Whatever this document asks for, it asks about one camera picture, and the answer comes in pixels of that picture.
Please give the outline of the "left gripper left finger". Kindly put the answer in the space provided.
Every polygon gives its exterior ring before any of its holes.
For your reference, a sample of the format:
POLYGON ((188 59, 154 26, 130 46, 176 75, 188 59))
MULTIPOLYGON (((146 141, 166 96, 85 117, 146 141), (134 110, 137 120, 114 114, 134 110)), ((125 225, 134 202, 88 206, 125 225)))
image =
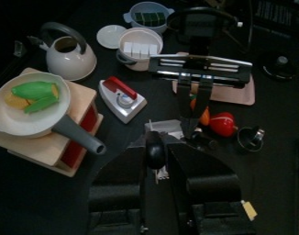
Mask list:
POLYGON ((144 136, 100 168, 88 194, 88 235, 142 235, 144 136))

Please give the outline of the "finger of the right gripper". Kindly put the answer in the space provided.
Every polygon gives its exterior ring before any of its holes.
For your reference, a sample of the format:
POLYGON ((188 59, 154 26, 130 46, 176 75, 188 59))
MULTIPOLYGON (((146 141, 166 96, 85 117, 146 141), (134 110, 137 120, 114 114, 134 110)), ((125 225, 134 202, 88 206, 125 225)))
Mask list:
POLYGON ((208 106, 209 97, 213 88, 213 77, 210 75, 204 75, 198 82, 190 85, 190 91, 196 95, 194 106, 192 109, 192 117, 189 120, 189 132, 194 131, 198 125, 200 116, 208 106))
POLYGON ((180 114, 180 126, 185 138, 190 137, 190 107, 189 107, 189 90, 190 90, 190 78, 184 74, 178 74, 176 85, 176 98, 180 114))

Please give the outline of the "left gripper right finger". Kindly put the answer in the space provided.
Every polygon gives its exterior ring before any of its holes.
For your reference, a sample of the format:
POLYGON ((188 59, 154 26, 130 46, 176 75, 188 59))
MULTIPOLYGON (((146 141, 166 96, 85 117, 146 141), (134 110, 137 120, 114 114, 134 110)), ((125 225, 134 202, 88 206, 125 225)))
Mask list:
POLYGON ((241 204, 239 178, 222 161, 173 143, 168 170, 178 235, 256 235, 241 204))

